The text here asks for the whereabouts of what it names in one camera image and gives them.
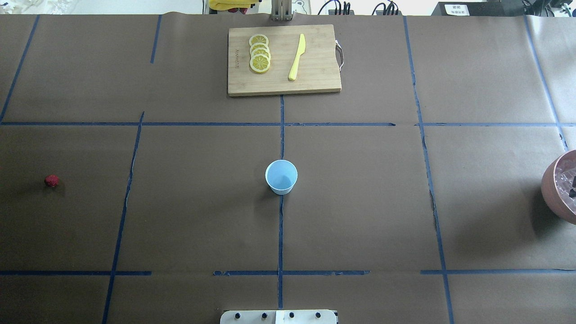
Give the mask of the bamboo cutting board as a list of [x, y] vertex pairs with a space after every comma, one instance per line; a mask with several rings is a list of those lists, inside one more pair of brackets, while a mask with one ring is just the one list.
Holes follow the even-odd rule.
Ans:
[[[306, 50], [301, 56], [297, 79], [288, 80], [300, 34]], [[264, 34], [269, 39], [271, 67], [257, 74], [249, 67], [249, 38]], [[332, 24], [280, 27], [233, 27], [228, 34], [228, 95], [230, 97], [320, 94], [340, 92], [342, 82], [337, 61], [337, 40]]]

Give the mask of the pink bowl with ice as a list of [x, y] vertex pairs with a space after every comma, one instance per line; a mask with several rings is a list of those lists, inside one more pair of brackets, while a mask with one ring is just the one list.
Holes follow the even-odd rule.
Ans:
[[547, 206], [563, 220], [575, 224], [576, 151], [558, 157], [543, 174], [541, 192]]

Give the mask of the light blue plastic cup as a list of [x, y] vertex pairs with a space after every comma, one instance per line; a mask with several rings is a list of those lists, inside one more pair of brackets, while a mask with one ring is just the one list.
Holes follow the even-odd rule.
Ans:
[[298, 171], [292, 162], [284, 159], [273, 161], [265, 169], [268, 187], [277, 195], [290, 193], [298, 179]]

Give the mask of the red strawberry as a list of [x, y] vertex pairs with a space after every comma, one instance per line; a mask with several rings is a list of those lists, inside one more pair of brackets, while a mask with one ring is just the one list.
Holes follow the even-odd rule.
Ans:
[[60, 179], [57, 175], [47, 175], [44, 179], [45, 186], [56, 187], [60, 183]]

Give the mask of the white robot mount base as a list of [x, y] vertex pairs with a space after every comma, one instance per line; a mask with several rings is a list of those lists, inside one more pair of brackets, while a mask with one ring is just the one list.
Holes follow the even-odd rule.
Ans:
[[311, 310], [229, 310], [220, 324], [338, 324], [336, 311]]

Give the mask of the aluminium frame post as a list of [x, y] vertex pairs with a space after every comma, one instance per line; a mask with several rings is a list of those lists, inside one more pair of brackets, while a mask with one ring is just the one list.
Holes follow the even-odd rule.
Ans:
[[272, 0], [271, 20], [291, 21], [293, 18], [292, 0]]

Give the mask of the yellow plastic knife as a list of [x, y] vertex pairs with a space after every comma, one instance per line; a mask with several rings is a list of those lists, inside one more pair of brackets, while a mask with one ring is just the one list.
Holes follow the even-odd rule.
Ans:
[[305, 53], [305, 50], [306, 50], [306, 39], [304, 33], [301, 33], [298, 41], [296, 54], [288, 74], [288, 80], [295, 81], [297, 79], [298, 70], [300, 67], [300, 59], [301, 56]]

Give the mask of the lemon slice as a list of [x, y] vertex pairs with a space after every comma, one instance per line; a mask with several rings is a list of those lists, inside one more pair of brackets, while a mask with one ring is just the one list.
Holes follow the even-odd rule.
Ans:
[[251, 51], [251, 58], [255, 58], [258, 55], [264, 55], [268, 59], [271, 59], [271, 53], [270, 53], [269, 49], [266, 49], [263, 47], [259, 47], [259, 48]]
[[264, 55], [258, 55], [255, 58], [250, 58], [249, 67], [252, 72], [257, 74], [266, 73], [271, 67], [271, 59], [268, 59]]
[[268, 39], [268, 37], [267, 37], [266, 35], [264, 35], [264, 34], [255, 34], [255, 35], [252, 35], [252, 36], [249, 38], [249, 41], [248, 41], [248, 42], [249, 42], [249, 45], [250, 45], [250, 46], [253, 46], [253, 45], [259, 44], [259, 43], [262, 43], [262, 44], [264, 44], [265, 46], [268, 46], [268, 44], [269, 44], [269, 39]]
[[257, 54], [269, 53], [270, 49], [267, 44], [262, 42], [257, 42], [250, 47], [250, 54], [253, 55], [253, 52], [256, 51]]

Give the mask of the yellow cloth bag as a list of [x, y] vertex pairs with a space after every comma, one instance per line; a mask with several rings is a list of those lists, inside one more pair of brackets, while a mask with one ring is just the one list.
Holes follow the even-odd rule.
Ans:
[[208, 6], [210, 9], [220, 12], [229, 9], [248, 9], [260, 2], [260, 0], [209, 0]]

